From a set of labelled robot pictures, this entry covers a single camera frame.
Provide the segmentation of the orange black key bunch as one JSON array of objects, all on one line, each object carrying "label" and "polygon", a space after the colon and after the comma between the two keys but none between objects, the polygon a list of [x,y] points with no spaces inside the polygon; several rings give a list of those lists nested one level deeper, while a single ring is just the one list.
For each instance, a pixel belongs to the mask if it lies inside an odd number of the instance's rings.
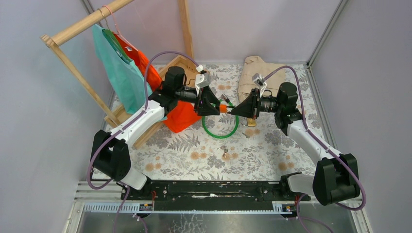
[{"label": "orange black key bunch", "polygon": [[233,105],[230,105],[230,104],[220,104],[219,105],[220,113],[231,114],[232,109],[233,109]]}]

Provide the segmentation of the brass padlock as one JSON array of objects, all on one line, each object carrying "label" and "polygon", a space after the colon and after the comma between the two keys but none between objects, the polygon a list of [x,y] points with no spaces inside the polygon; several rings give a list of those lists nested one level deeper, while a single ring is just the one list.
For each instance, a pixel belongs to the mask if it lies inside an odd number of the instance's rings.
[{"label": "brass padlock", "polygon": [[248,127],[255,127],[257,125],[255,119],[247,118],[246,123]]}]

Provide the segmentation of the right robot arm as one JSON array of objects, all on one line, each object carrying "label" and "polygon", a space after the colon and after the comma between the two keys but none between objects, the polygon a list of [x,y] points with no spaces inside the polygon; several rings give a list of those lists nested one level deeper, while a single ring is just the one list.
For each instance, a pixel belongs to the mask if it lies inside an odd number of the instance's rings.
[{"label": "right robot arm", "polygon": [[297,194],[315,196],[322,205],[338,204],[361,195],[358,164],[352,154],[342,154],[308,127],[297,108],[298,88],[285,82],[273,96],[262,96],[258,88],[230,114],[255,119],[261,112],[273,113],[276,126],[301,148],[316,166],[314,175],[292,173],[281,177],[279,195],[291,200]]}]

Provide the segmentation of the green cable lock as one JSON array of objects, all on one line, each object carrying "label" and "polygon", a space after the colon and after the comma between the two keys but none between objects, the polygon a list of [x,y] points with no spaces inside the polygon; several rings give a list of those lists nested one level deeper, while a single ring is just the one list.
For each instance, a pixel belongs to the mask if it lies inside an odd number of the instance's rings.
[{"label": "green cable lock", "polygon": [[[226,103],[228,103],[231,107],[234,107],[233,103],[230,101],[229,97],[228,97],[226,94],[222,94],[222,95],[221,95],[220,102],[222,102],[223,100],[224,100]],[[212,132],[210,132],[210,131],[208,130],[208,128],[206,127],[206,118],[205,118],[204,116],[202,117],[202,127],[203,127],[204,131],[205,131],[209,136],[211,136],[211,137],[213,137],[213,138],[217,138],[217,139],[226,139],[226,138],[229,138],[230,136],[232,136],[232,135],[237,131],[237,129],[238,129],[238,127],[239,127],[240,119],[239,119],[238,116],[236,116],[235,119],[236,119],[235,127],[234,127],[234,129],[233,129],[229,134],[227,134],[227,135],[215,135],[215,134],[213,134]]]}]

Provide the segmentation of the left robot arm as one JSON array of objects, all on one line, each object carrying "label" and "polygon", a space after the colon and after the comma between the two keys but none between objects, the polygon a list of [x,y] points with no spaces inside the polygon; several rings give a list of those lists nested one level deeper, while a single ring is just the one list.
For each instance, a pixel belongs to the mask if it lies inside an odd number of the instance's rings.
[{"label": "left robot arm", "polygon": [[148,102],[123,124],[110,132],[103,130],[95,134],[89,168],[96,168],[114,181],[132,188],[140,200],[149,197],[151,187],[148,177],[133,168],[129,148],[148,129],[166,117],[179,101],[194,105],[198,116],[218,116],[220,101],[210,89],[210,76],[202,65],[197,66],[195,86],[183,85],[185,71],[181,67],[170,67],[160,89],[148,97]]}]

